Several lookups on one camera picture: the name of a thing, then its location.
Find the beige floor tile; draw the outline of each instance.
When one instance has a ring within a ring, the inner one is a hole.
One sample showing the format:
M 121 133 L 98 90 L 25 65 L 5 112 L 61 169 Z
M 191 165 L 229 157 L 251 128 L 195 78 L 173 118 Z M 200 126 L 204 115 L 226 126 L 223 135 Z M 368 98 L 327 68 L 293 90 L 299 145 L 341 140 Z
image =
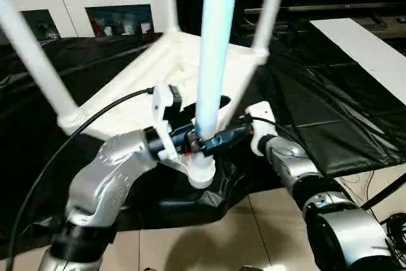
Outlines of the beige floor tile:
M 141 231 L 140 270 L 238 271 L 269 267 L 251 209 L 243 201 L 216 223 Z
M 35 271 L 43 258 L 47 247 L 35 249 L 18 255 L 14 262 L 14 271 Z M 6 268 L 6 260 L 0 261 L 0 270 Z
M 379 169 L 375 171 L 374 177 L 369 187 L 369 199 L 396 180 L 399 176 L 406 172 L 406 164 L 393 166 L 391 168 Z M 358 204 L 363 204 L 366 201 L 366 186 L 372 172 L 366 172 L 356 175 L 342 177 L 336 179 L 339 183 L 346 184 L 349 194 Z M 404 185 L 395 193 L 391 194 L 384 201 L 373 207 L 375 215 L 379 220 L 384 220 L 393 213 L 406 211 L 406 186 Z
M 139 231 L 119 232 L 103 256 L 100 271 L 138 271 Z
M 104 256 L 100 271 L 138 271 L 139 232 L 119 232 L 112 245 L 109 245 Z M 17 256 L 15 271 L 34 271 L 45 252 L 45 248 L 28 251 Z M 4 270 L 6 261 L 0 261 L 0 270 Z
M 275 270 L 317 270 L 306 225 L 285 189 L 249 196 L 266 250 Z

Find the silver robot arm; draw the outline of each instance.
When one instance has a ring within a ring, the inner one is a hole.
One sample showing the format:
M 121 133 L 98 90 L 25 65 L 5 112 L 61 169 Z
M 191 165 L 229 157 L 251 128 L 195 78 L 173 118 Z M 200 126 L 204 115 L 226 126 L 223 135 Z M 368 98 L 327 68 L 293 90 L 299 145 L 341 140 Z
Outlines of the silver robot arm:
M 247 109 L 253 119 L 274 121 L 268 102 Z M 254 121 L 251 149 L 263 155 L 302 211 L 315 262 L 327 270 L 401 270 L 379 222 L 357 206 L 334 179 L 321 173 L 306 150 Z
M 157 162 L 143 131 L 114 136 L 72 181 L 66 222 L 53 236 L 40 271 L 97 271 L 115 236 L 115 220 L 129 189 Z

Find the glowing blue rod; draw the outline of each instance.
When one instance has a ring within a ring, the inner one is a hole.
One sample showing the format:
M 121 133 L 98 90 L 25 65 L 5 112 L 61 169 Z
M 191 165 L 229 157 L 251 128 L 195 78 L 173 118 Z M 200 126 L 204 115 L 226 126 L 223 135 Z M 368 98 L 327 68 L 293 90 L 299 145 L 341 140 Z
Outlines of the glowing blue rod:
M 216 132 L 223 73 L 235 0 L 204 0 L 196 129 L 207 139 Z

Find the white panel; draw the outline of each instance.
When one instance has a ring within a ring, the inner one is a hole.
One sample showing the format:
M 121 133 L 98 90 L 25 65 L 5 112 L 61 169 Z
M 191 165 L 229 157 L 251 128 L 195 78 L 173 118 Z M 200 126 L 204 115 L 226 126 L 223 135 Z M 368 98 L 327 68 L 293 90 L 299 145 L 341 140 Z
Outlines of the white panel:
M 166 0 L 63 0 L 79 37 L 94 37 L 86 8 L 99 6 L 151 5 L 152 20 L 156 32 L 166 28 Z
M 61 37 L 77 37 L 62 0 L 11 0 L 20 11 L 48 10 Z
M 406 104 L 406 57 L 349 18 L 311 23 Z

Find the black wire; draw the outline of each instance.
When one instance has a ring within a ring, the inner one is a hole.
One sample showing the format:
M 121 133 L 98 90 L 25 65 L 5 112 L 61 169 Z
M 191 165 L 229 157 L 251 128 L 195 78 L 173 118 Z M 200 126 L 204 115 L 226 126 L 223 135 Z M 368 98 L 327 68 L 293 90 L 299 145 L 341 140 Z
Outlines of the black wire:
M 374 177 L 374 175 L 375 175 L 375 170 L 372 171 L 372 174 L 371 174 L 371 176 L 370 176 L 370 178 L 369 178 L 369 181 L 368 181 L 368 184 L 367 184 L 367 190 L 365 191 L 365 192 L 367 193 L 367 202 L 369 201 L 369 185 L 370 185 L 370 183 L 371 183 L 372 178 Z M 378 220 L 378 218 L 376 217 L 376 215 L 375 215 L 375 213 L 374 213 L 374 210 L 373 210 L 372 208 L 370 208 L 370 212 L 371 212 L 372 216 L 375 218 L 375 220 L 379 222 L 379 220 Z
M 70 136 L 69 138 L 65 141 L 64 144 L 62 144 L 62 146 L 53 154 L 53 156 L 49 159 L 49 161 L 46 163 L 45 167 L 43 167 L 43 169 L 41 170 L 41 172 L 39 173 L 37 179 L 35 180 L 35 182 L 32 184 L 29 192 L 27 193 L 27 195 L 25 196 L 25 199 L 23 201 L 23 204 L 21 205 L 20 209 L 18 210 L 17 213 L 17 217 L 15 219 L 14 222 L 14 226 L 13 226 L 13 230 L 11 231 L 11 239 L 10 239 L 10 246 L 9 246 L 9 251 L 8 251 L 8 259 L 7 259 L 7 263 L 6 263 L 6 271 L 13 271 L 13 267 L 14 267 L 14 258 L 15 258 L 15 248 L 16 248 L 16 241 L 17 241 L 17 237 L 18 237 L 18 228 L 20 226 L 20 222 L 21 222 L 21 218 L 22 215 L 25 211 L 25 209 L 27 208 L 27 205 L 32 197 L 32 194 L 34 193 L 38 183 L 41 181 L 41 179 L 43 178 L 46 170 L 49 168 L 49 165 L 56 159 L 56 157 L 58 156 L 58 154 L 78 135 L 80 134 L 82 131 L 84 131 L 87 127 L 89 127 L 90 124 L 92 124 L 93 122 L 95 122 L 100 116 L 102 116 L 104 113 L 106 113 L 107 111 L 109 111 L 111 108 L 114 108 L 115 106 L 117 106 L 118 104 L 125 102 L 126 100 L 129 100 L 130 98 L 133 98 L 135 96 L 138 95 L 142 95 L 144 93 L 148 93 L 148 94 L 152 94 L 154 92 L 153 88 L 147 88 L 147 89 L 143 89 L 143 90 L 139 90 L 137 92 L 134 93 L 130 93 L 129 95 L 126 95 L 114 102 L 112 102 L 111 104 L 107 105 L 106 107 L 104 107 L 103 109 L 101 109 L 100 111 L 98 111 L 95 115 L 93 115 L 90 119 L 88 119 L 85 123 L 83 123 L 83 125 L 81 125 L 77 130 L 75 130 Z
M 302 141 L 298 136 L 296 136 L 295 134 L 290 132 L 285 126 L 280 125 L 280 124 L 278 124 L 276 122 L 264 119 L 263 117 L 251 117 L 251 119 L 266 122 L 268 124 L 271 124 L 272 126 L 275 126 L 275 127 L 279 128 L 279 129 L 281 129 L 282 131 L 284 131 L 293 140 L 295 140 L 298 144 L 300 144 L 300 146 L 302 146 L 302 148 L 306 152 L 307 156 L 312 160 L 313 163 L 315 163 L 316 168 L 318 168 L 320 170 L 320 166 L 316 163 L 316 158 L 314 158 L 313 154 L 310 152 L 309 148 L 304 143 L 304 141 Z M 321 172 L 322 175 L 324 175 L 325 178 L 330 179 L 332 181 L 334 180 L 333 177 L 330 174 L 326 173 L 325 171 L 320 171 L 320 172 Z M 347 198 L 351 199 L 350 194 L 347 192 L 347 190 L 344 187 L 341 187 L 341 191 L 345 196 L 347 196 Z
M 406 224 L 406 213 L 396 213 L 385 221 L 388 237 L 393 243 L 393 252 L 397 260 L 406 266 L 406 241 L 404 226 Z
M 255 121 L 262 121 L 262 122 L 266 122 L 268 124 L 271 124 L 277 128 L 280 128 L 281 130 L 283 130 L 288 136 L 290 136 L 293 140 L 295 140 L 296 142 L 298 142 L 300 144 L 300 146 L 303 147 L 303 149 L 307 150 L 307 146 L 303 143 L 302 140 L 299 139 L 298 136 L 294 135 L 291 131 L 289 131 L 286 127 L 275 123 L 273 121 L 264 119 L 263 117 L 251 117 L 251 119 L 255 120 Z

